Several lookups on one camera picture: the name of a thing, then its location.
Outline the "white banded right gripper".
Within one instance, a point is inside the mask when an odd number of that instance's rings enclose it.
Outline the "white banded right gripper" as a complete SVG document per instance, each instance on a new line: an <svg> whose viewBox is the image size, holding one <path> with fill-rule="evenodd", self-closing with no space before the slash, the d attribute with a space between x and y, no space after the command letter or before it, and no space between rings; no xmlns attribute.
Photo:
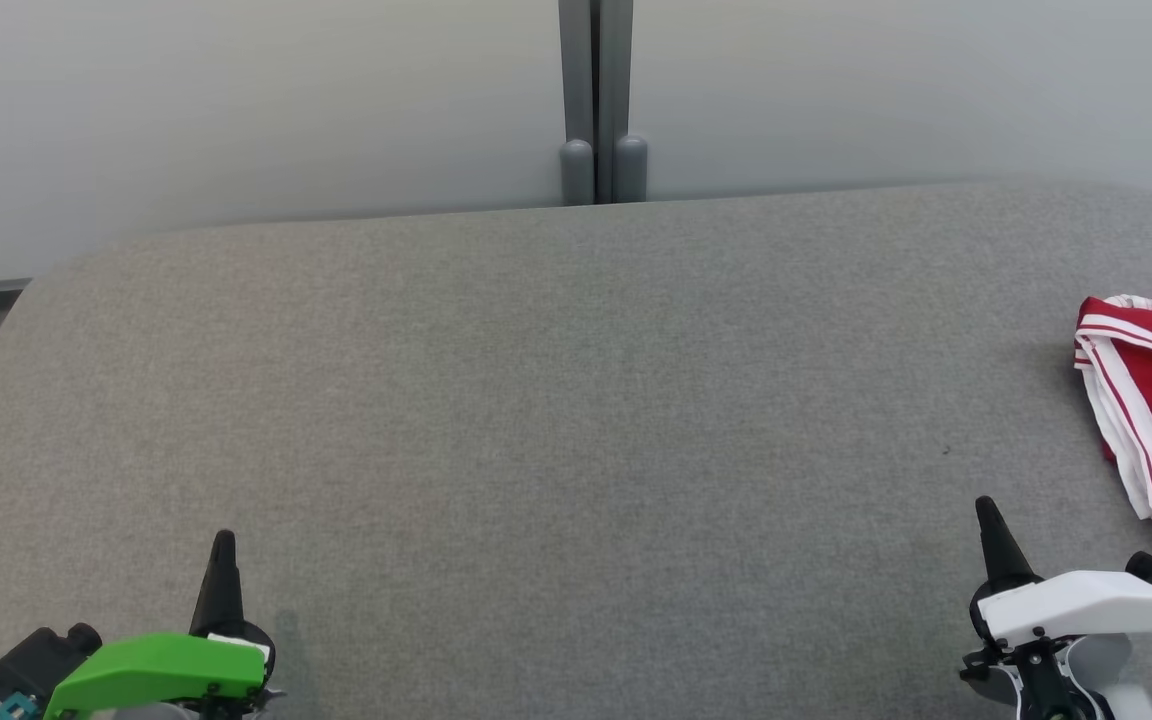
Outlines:
<svg viewBox="0 0 1152 720"><path fill-rule="evenodd" d="M960 679L1016 719L1152 719L1147 689L1123 675L1134 635L1152 635L1152 584L1126 571L1043 582L992 497L978 498L978 526L984 588L1030 584L975 602L986 634Z"/></svg>

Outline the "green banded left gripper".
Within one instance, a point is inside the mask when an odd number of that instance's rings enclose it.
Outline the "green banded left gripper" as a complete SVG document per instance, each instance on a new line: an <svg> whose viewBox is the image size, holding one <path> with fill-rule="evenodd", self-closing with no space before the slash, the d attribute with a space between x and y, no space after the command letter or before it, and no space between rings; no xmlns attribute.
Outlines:
<svg viewBox="0 0 1152 720"><path fill-rule="evenodd" d="M217 621L221 601L223 621ZM244 619L236 535L219 530L191 632L105 644L61 680L41 717L91 719L109 711L122 719L255 719L283 697L270 687L275 660L270 634Z"/></svg>

